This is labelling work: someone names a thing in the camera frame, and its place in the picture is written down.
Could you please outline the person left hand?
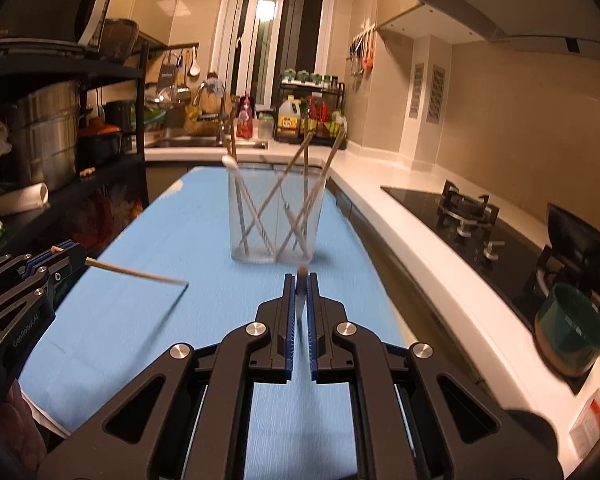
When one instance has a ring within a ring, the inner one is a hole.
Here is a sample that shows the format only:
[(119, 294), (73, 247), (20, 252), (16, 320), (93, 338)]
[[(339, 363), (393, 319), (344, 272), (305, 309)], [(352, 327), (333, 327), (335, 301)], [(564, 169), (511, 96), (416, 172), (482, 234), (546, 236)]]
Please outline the person left hand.
[(25, 470), (38, 471), (47, 455), (46, 445), (16, 380), (0, 403), (0, 437)]

